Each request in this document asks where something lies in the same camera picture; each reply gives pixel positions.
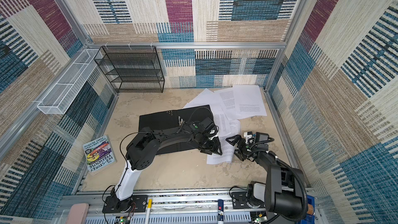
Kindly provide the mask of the orange folder black inside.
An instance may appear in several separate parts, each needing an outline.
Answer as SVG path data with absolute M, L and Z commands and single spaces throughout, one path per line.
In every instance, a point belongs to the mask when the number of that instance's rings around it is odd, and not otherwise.
M 170 129 L 178 127 L 182 120 L 203 121 L 207 117 L 214 120 L 209 105 L 141 115 L 138 130 L 141 131 L 146 127 L 149 127 L 151 130 Z M 197 147 L 198 145 L 194 143 L 178 143 L 159 149 L 157 155 L 193 150 L 197 149 Z

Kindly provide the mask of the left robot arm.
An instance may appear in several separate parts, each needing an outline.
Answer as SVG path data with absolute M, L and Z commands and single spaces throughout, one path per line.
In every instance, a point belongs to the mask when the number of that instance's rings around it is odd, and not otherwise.
M 209 118 L 183 122 L 178 127 L 165 130 L 143 128 L 126 148 L 124 172 L 106 198 L 103 213 L 123 213 L 129 210 L 141 171 L 152 164 L 158 150 L 179 143 L 193 144 L 201 153 L 208 155 L 222 155 L 218 127 Z

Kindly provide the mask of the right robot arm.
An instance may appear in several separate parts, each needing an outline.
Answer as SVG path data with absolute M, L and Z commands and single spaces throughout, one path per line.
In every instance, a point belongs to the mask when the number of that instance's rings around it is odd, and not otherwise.
M 240 161 L 255 162 L 266 171 L 265 183 L 252 181 L 248 184 L 246 205 L 249 208 L 264 206 L 267 213 L 299 223 L 309 210 L 304 175 L 269 150 L 268 145 L 273 141 L 274 138 L 260 132 L 226 138 L 226 142 L 235 147 L 234 154 Z

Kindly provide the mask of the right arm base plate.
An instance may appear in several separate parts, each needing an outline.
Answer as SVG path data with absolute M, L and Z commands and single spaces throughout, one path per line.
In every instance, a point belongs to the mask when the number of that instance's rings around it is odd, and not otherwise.
M 232 191 L 230 195 L 232 198 L 233 209 L 265 208 L 263 203 L 261 205 L 254 205 L 252 203 L 249 203 L 245 192 Z

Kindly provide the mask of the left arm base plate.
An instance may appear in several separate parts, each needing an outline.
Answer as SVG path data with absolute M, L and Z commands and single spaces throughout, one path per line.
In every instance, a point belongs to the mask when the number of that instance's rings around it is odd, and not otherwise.
M 132 195 L 125 200 L 119 200 L 116 196 L 108 196 L 105 200 L 102 213 L 143 213 L 148 203 L 147 195 Z

